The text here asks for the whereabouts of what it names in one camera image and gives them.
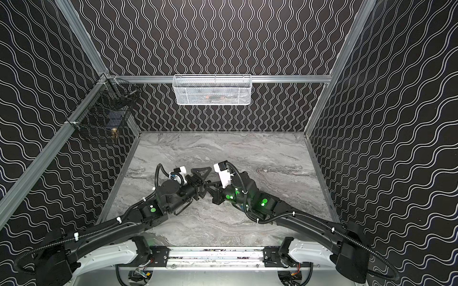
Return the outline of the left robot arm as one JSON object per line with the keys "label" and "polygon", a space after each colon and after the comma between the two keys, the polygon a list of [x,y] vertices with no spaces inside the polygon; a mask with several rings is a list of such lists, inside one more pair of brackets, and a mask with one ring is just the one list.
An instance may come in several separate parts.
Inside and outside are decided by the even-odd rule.
{"label": "left robot arm", "polygon": [[85,256],[124,242],[132,242],[136,247],[131,262],[142,265],[149,261],[151,251],[140,235],[167,221],[169,215],[180,214],[193,200],[204,197],[204,186],[211,171],[206,167],[194,168],[185,176],[176,173],[179,180],[167,179],[122,215],[84,231],[73,234],[50,232],[39,247],[18,255],[13,268],[34,276],[39,286],[63,286],[83,268]]}

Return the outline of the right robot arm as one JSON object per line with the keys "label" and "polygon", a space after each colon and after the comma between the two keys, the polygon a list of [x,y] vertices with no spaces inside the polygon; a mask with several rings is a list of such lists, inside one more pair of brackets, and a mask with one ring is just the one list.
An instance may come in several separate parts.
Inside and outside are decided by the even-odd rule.
{"label": "right robot arm", "polygon": [[385,257],[367,245],[360,225],[318,218],[302,212],[280,198],[260,191],[246,172],[234,173],[217,182],[205,182],[214,204],[224,201],[260,225],[275,223],[304,234],[330,251],[328,260],[345,278],[363,284],[368,275],[398,281],[400,274]]}

